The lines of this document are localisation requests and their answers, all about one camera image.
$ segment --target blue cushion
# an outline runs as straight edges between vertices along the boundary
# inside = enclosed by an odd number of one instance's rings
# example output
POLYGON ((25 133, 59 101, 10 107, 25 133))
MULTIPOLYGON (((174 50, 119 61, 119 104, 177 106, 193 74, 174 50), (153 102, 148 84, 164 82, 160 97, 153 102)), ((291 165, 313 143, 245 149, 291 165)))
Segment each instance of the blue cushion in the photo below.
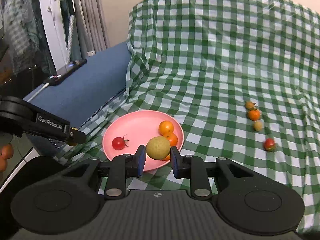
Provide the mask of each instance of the blue cushion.
MULTIPOLYGON (((87 58, 88 62, 60 85, 47 87, 31 103, 68 120, 71 127, 77 128, 125 87, 130 58, 131 54, 125 42, 101 51, 87 58)), ((24 99, 28 100, 41 87, 24 99)), ((39 154, 53 156, 57 153, 49 140, 31 135, 28 135, 28 138, 39 154)))

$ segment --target screw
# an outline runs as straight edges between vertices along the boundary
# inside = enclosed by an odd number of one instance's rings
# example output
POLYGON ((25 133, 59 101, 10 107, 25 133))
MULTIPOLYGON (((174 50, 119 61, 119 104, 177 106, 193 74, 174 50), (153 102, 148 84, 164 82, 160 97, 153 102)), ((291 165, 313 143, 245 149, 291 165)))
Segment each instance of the screw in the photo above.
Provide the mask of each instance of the screw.
POLYGON ((118 197, 120 196, 122 191, 118 188, 110 188, 106 191, 106 194, 110 197, 118 197))
POLYGON ((205 189, 205 188, 198 188, 195 190, 195 195, 197 195, 198 197, 206 197, 209 196, 210 191, 205 189))

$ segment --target zipper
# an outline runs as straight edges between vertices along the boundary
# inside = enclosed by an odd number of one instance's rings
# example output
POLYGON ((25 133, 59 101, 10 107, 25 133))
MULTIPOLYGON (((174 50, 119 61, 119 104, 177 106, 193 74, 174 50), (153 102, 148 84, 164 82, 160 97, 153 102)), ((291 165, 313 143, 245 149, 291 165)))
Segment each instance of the zipper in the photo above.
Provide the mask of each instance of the zipper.
MULTIPOLYGON (((118 91, 116 94, 114 94, 108 101, 106 101, 101 107, 99 107, 87 120, 84 121, 83 124, 81 124, 78 129, 81 129, 87 122, 89 122, 97 113, 99 113, 103 108, 106 107, 107 104, 109 104, 111 101, 113 101, 118 95, 120 95, 122 92, 125 91, 125 87, 122 88, 120 91, 118 91)), ((57 145, 52 139, 48 139, 49 142, 57 149, 59 150, 61 146, 57 145)))

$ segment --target pink plate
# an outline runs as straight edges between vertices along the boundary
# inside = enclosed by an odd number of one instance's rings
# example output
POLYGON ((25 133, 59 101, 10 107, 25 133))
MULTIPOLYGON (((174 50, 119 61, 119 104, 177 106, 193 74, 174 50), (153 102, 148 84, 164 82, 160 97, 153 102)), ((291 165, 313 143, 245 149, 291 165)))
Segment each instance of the pink plate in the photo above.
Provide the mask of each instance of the pink plate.
MULTIPOLYGON (((158 127, 162 121, 166 120, 172 122, 174 126, 174 133, 178 137, 177 148, 180 151, 184 141, 181 125, 174 118, 165 113, 143 110, 121 116, 108 127, 102 139, 102 147, 105 155, 109 160, 112 160, 113 157, 125 153, 135 154, 140 144, 147 145, 151 138, 161 136, 158 132, 158 127), (123 137, 124 135, 124 138, 129 140, 126 142, 128 147, 125 147, 122 150, 113 149, 111 145, 112 140, 115 137, 123 137)), ((170 160, 153 160, 147 155, 143 171, 160 168, 169 162, 170 160)))

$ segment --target tomato stem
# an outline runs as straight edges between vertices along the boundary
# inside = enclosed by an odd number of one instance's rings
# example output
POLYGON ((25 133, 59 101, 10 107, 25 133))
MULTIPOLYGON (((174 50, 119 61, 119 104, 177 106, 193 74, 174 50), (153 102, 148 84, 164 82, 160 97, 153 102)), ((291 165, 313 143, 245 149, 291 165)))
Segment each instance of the tomato stem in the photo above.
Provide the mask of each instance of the tomato stem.
POLYGON ((128 142, 129 140, 125 139, 124 137, 126 136, 126 134, 122 137, 124 145, 128 147, 128 145, 126 145, 125 143, 128 142))

